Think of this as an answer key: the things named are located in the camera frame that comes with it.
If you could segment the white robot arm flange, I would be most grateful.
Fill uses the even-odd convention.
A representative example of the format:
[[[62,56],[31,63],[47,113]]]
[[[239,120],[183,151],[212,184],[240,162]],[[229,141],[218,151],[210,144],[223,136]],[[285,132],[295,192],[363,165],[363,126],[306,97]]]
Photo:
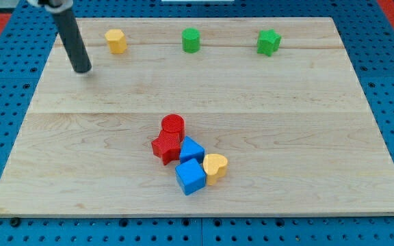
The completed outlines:
[[[27,0],[27,2],[34,7],[44,8],[52,14],[69,10],[73,6],[73,0]]]

